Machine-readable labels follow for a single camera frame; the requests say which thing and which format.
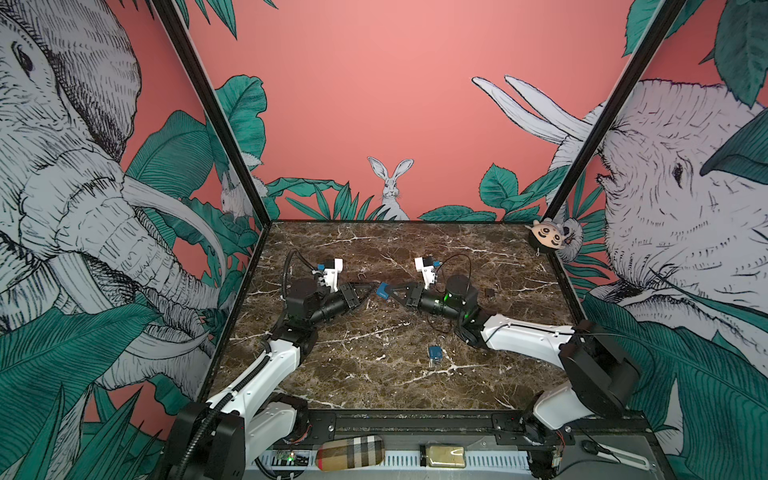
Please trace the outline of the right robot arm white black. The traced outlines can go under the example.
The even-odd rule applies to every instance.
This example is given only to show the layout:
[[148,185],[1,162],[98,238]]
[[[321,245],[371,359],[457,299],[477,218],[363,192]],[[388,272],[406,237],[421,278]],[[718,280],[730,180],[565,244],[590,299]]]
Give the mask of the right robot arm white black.
[[385,284],[377,294],[450,320],[454,333],[471,347],[513,352],[563,370],[566,381],[539,394],[523,424],[554,431],[593,415],[620,418],[639,383],[637,362],[599,325],[588,320],[543,325],[493,313],[478,303],[478,290],[465,275],[450,277],[443,291],[409,282]]

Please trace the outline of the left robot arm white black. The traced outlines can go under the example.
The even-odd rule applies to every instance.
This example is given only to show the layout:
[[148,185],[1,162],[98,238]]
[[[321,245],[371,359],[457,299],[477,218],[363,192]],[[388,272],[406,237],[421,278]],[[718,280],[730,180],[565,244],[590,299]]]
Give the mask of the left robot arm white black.
[[297,250],[286,256],[283,308],[261,354],[219,393],[180,411],[152,478],[240,479],[274,443],[310,433],[306,401],[275,390],[311,353],[319,327],[360,307],[379,285],[340,281],[340,259],[303,260],[307,276],[293,278],[292,263],[302,257]]

